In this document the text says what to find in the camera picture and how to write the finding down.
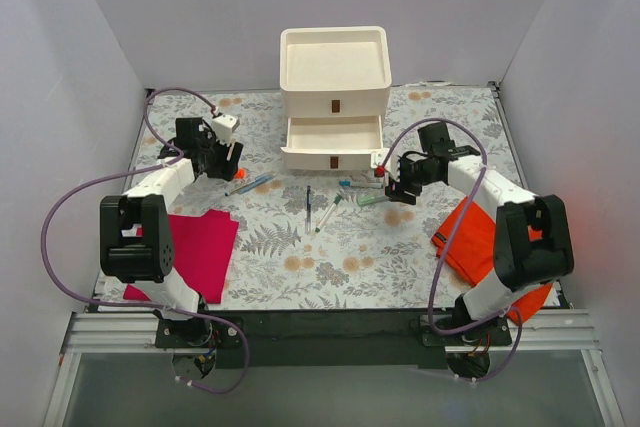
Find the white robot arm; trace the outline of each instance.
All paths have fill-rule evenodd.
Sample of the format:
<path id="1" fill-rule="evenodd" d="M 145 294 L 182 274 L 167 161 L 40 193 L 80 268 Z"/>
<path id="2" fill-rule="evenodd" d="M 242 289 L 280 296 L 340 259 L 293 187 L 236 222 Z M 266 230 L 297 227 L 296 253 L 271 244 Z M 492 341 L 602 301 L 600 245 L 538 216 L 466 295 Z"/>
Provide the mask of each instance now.
<path id="1" fill-rule="evenodd" d="M 172 164 L 174 149 L 163 148 L 159 163 L 165 168 L 147 175 L 119 196 L 100 203 L 100 266 L 105 275 L 133 284 L 155 304 L 197 312 L 201 296 L 173 268 L 174 247 L 169 229 L 168 207 L 200 174 L 233 179 L 243 145 L 231 140 L 238 120 L 229 115 L 214 117 L 211 125 L 201 117 L 176 119 L 176 137 L 170 143 L 185 157 Z M 157 313 L 174 321 L 185 339 L 199 341 L 208 326 L 172 311 Z"/>
<path id="2" fill-rule="evenodd" d="M 442 122 L 418 129 L 418 135 L 425 153 L 400 157 L 397 175 L 385 188 L 389 199 L 415 205 L 422 187 L 438 181 L 469 195 L 483 167 L 479 152 L 456 147 Z M 422 158 L 410 159 L 414 154 Z M 507 309 L 528 292 L 573 270 L 566 212 L 558 197 L 537 196 L 487 169 L 474 202 L 496 222 L 494 268 L 457 299 L 454 327 Z M 542 237 L 531 241 L 530 228 L 542 231 Z"/>

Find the marker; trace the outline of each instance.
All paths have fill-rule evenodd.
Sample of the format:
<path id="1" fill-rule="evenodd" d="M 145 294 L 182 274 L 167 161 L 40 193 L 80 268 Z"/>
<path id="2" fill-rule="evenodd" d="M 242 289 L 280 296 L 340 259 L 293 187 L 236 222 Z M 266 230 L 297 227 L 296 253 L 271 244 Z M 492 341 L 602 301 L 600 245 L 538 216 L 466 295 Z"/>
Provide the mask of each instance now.
<path id="1" fill-rule="evenodd" d="M 360 207 L 364 207 L 365 205 L 377 204 L 386 200 L 389 200 L 386 195 L 361 195 L 356 199 L 356 202 Z"/>
<path id="2" fill-rule="evenodd" d="M 307 220 L 305 222 L 305 232 L 311 233 L 311 186 L 307 185 Z"/>
<path id="3" fill-rule="evenodd" d="M 364 187 L 367 189 L 381 189 L 382 182 L 354 182 L 352 180 L 340 180 L 338 182 L 342 187 Z"/>
<path id="4" fill-rule="evenodd" d="M 320 232 L 320 230 L 324 227 L 324 224 L 327 223 L 327 220 L 329 220 L 329 217 L 331 217 L 331 214 L 333 214 L 333 212 L 338 208 L 338 204 L 340 203 L 341 200 L 342 200 L 342 196 L 340 194 L 336 195 L 336 198 L 334 199 L 333 204 L 331 205 L 331 207 L 329 207 L 329 210 L 327 210 L 327 212 L 322 216 L 322 219 L 320 219 L 320 223 L 316 227 L 316 234 Z"/>
<path id="5" fill-rule="evenodd" d="M 226 197 L 229 197 L 230 195 L 233 195 L 233 194 L 244 194 L 245 192 L 248 192 L 251 189 L 259 186 L 260 184 L 264 184 L 265 182 L 269 182 L 274 177 L 275 177 L 275 174 L 272 173 L 272 172 L 270 172 L 268 174 L 259 175 L 258 177 L 256 177 L 256 180 L 253 180 L 251 182 L 245 182 L 241 186 L 236 187 L 235 189 L 233 189 L 232 191 L 225 192 L 224 195 Z"/>

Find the blue pen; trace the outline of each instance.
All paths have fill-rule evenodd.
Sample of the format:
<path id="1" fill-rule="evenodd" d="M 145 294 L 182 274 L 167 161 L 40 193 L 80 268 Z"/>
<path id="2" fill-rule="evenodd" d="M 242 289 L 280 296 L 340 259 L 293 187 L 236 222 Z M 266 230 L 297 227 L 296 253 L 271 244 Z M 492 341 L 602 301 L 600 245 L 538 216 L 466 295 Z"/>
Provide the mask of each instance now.
<path id="1" fill-rule="evenodd" d="M 354 182 L 353 180 L 338 181 L 341 187 L 364 187 L 367 189 L 381 189 L 382 182 Z"/>
<path id="2" fill-rule="evenodd" d="M 229 197 L 230 195 L 233 195 L 233 194 L 244 194 L 245 192 L 247 192 L 247 190 L 243 191 L 242 189 L 246 189 L 247 187 L 251 187 L 251 188 L 257 187 L 258 185 L 260 185 L 257 182 L 264 183 L 264 182 L 261 182 L 261 181 L 265 180 L 265 179 L 266 179 L 265 182 L 268 182 L 273 177 L 275 177 L 275 174 L 273 174 L 273 173 L 259 175 L 258 177 L 256 177 L 256 180 L 252 180 L 251 182 L 245 182 L 241 186 L 236 187 L 235 189 L 233 189 L 232 191 L 225 192 L 224 195 L 225 195 L 225 197 Z"/>
<path id="3" fill-rule="evenodd" d="M 245 186 L 241 187 L 240 190 L 238 190 L 238 194 L 244 194 L 246 192 L 249 192 L 250 190 L 255 189 L 257 186 L 262 185 L 262 184 L 264 184 L 266 182 L 269 182 L 275 176 L 276 176 L 276 174 L 266 174 L 263 178 L 256 179 L 253 182 L 251 182 L 249 185 L 245 185 Z"/>

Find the storage box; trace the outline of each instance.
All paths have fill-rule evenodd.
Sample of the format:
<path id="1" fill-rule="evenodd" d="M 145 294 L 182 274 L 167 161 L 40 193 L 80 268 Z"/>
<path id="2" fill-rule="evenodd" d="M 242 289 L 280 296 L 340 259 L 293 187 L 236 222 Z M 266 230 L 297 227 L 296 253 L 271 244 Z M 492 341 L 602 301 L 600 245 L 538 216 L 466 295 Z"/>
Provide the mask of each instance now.
<path id="1" fill-rule="evenodd" d="M 382 123 L 391 88 L 381 27 L 289 29 L 280 44 L 290 169 L 366 170 L 386 150 Z"/>

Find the table surface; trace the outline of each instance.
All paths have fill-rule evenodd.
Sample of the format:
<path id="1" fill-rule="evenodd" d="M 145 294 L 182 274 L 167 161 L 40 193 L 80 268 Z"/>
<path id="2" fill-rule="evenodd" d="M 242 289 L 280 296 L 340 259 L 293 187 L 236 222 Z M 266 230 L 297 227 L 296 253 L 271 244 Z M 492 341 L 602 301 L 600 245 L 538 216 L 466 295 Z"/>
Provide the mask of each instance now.
<path id="1" fill-rule="evenodd" d="M 239 222 L 231 264 L 217 310 L 326 308 L 423 308 L 436 268 L 431 236 L 463 196 L 444 185 L 423 190 L 418 205 L 383 202 L 359 207 L 356 198 L 371 189 L 342 188 L 339 179 L 373 180 L 370 172 L 287 171 L 280 147 L 286 144 L 287 118 L 279 92 L 211 94 L 222 112 L 240 119 L 235 139 L 244 143 L 240 166 L 250 177 L 268 171 L 276 178 L 244 195 L 225 197 L 230 185 L 200 177 L 172 204 L 170 213 L 202 215 L 229 211 Z M 174 119 L 209 117 L 203 102 L 189 95 L 164 95 L 151 109 L 152 125 L 164 138 L 174 136 Z M 520 183 L 516 164 L 488 88 L 396 88 L 384 122 L 389 146 L 409 124 L 424 117 L 446 117 L 469 128 L 486 147 L 489 164 Z M 458 145 L 470 140 L 450 129 Z M 416 133 L 398 152 L 420 150 Z M 136 148 L 136 168 L 156 162 L 160 144 L 146 129 Z M 133 184 L 140 180 L 134 176 Z M 306 187 L 312 189 L 315 225 L 336 194 L 344 200 L 322 232 L 305 234 Z M 215 248 L 212 239 L 211 248 Z M 453 306 L 466 284 L 446 266 L 436 295 L 439 307 Z M 124 285 L 99 279 L 103 300 L 121 301 Z M 559 305 L 555 292 L 547 305 Z"/>

